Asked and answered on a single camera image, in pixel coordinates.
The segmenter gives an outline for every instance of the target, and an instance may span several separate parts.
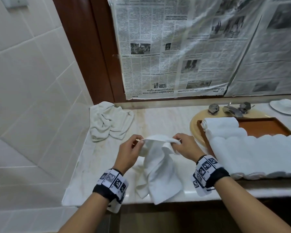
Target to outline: small white dish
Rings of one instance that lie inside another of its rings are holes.
[[[269,105],[283,114],[291,115],[291,100],[289,99],[282,99],[280,101],[271,101]]]

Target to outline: newspaper page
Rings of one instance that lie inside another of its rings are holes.
[[[226,93],[291,94],[291,0],[267,0],[256,34]]]
[[[264,0],[109,0],[126,99],[223,95]]]

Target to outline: brown tray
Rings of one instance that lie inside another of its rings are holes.
[[[285,136],[291,135],[291,131],[283,125],[277,118],[236,118],[239,122],[239,127],[245,129],[248,136],[254,136],[256,138],[264,135],[276,135],[283,134]],[[201,132],[201,135],[205,141],[209,154],[215,157],[213,150],[209,144],[206,134],[202,128],[202,120],[197,121],[197,127]]]

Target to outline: person's left hand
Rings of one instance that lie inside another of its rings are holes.
[[[119,153],[113,168],[119,170],[124,175],[137,161],[139,152],[144,144],[141,135],[132,135],[127,141],[120,144]]]

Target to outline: bathroom counter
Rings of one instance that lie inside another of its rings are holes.
[[[92,193],[93,187],[102,173],[111,168],[115,162],[119,145],[133,134],[148,137],[154,134],[164,134],[169,137],[176,133],[190,134],[191,118],[207,106],[183,106],[166,108],[133,109],[134,120],[123,140],[108,137],[104,141],[93,143],[87,136],[83,151],[79,157],[74,175],[66,190],[62,204],[64,206],[80,206]],[[255,104],[254,109],[260,110],[270,117],[278,118],[291,130],[291,116],[273,110],[268,103]],[[190,181],[196,164],[182,156],[172,156],[183,190],[166,202],[188,202],[220,200],[218,193],[213,190],[209,195],[200,197]],[[136,164],[127,171],[125,177],[129,182],[123,204],[152,203],[147,195],[141,199],[135,192],[135,186],[140,175],[143,158],[139,157]],[[257,198],[291,196],[291,179],[241,181],[240,184]]]

